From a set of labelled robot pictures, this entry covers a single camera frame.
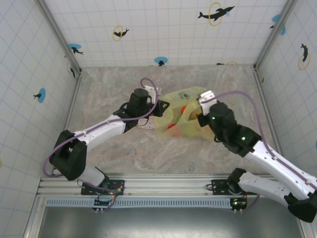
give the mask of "white bracket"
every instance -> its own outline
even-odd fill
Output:
[[[207,91],[200,95],[200,98],[198,99],[199,105],[202,108],[204,116],[206,116],[209,113],[209,108],[217,103],[217,100],[212,100],[208,103],[203,103],[211,98],[214,98],[214,93],[212,91]]]

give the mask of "blue circle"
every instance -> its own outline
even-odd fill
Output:
[[[77,48],[77,49],[80,49],[80,48],[81,48],[81,45],[75,44],[75,43],[71,43],[71,44],[68,44],[68,45],[69,45],[70,48],[72,48],[72,47],[75,47],[75,48]]]
[[[163,61],[163,63],[167,63],[167,62],[168,62],[168,58],[163,57],[163,56],[159,56],[159,57],[156,57],[156,58],[154,59],[154,62],[155,62],[155,63],[159,63],[160,61]]]
[[[42,103],[42,102],[44,102],[44,99],[45,99],[45,96],[46,96],[45,88],[41,88],[39,90],[39,94],[41,94],[41,96],[38,98],[38,102]]]

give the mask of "red object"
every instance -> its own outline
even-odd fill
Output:
[[[183,106],[182,109],[180,110],[180,113],[183,115],[184,111],[186,109],[186,106]]]
[[[167,127],[167,129],[171,129],[173,126],[175,126],[176,124],[171,124]]]

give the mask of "yellow ring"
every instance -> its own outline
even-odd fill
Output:
[[[308,63],[307,63],[307,65],[304,67],[304,68],[301,68],[300,67],[300,65],[301,65],[301,60],[302,60],[302,58],[304,57],[303,55],[299,58],[299,61],[298,61],[298,68],[299,68],[299,70],[304,70],[304,69],[306,69],[307,67],[308,67],[308,65],[310,64],[310,62],[311,62],[311,54],[309,54],[309,53],[307,53],[308,54],[308,56],[309,56],[309,60],[308,60]]]
[[[116,39],[114,38],[114,32],[115,32],[116,29],[118,29],[119,27],[121,28],[121,34],[120,34],[120,38],[119,38],[118,40],[116,40]],[[119,41],[119,40],[121,40],[122,34],[123,34],[123,27],[122,27],[121,25],[116,26],[116,28],[113,30],[113,33],[112,33],[112,38],[113,38],[113,40],[114,40],[114,41]]]
[[[211,11],[212,6],[215,5],[215,4],[218,4],[219,6],[221,6],[221,4],[218,3],[217,1],[215,1],[214,3],[212,3],[212,4],[210,5],[209,12],[208,12],[208,19],[209,19],[209,24],[210,24],[210,26],[217,26],[217,25],[219,25],[219,24],[221,23],[221,21],[222,21],[222,17],[220,18],[220,22],[217,23],[217,24],[215,24],[215,25],[212,24],[211,21],[210,21],[210,11]]]
[[[67,62],[66,69],[67,69],[67,72],[68,72],[68,73],[71,73],[71,71],[70,71],[70,63],[69,63],[69,62]]]

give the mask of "dolphin picture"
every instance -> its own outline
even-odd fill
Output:
[[[229,11],[231,11],[235,6],[230,6],[230,7],[227,7],[225,9],[223,8],[218,8],[216,11],[217,13],[215,14],[212,14],[212,15],[203,15],[202,12],[199,12],[199,17],[198,18],[206,18],[206,19],[213,19],[213,21],[217,21],[218,18],[222,17],[222,16],[225,16]]]
[[[122,37],[122,36],[125,36],[125,34],[127,34],[129,30],[127,28],[125,28],[125,31],[122,32],[122,35],[121,35],[121,31],[119,32],[114,32],[114,35],[118,36],[118,37]]]
[[[307,46],[304,46],[304,44],[302,44],[301,48],[304,49],[304,53],[303,53],[303,56],[304,56],[303,63],[304,63],[305,60],[307,59],[307,56],[308,56],[308,48],[307,48]]]

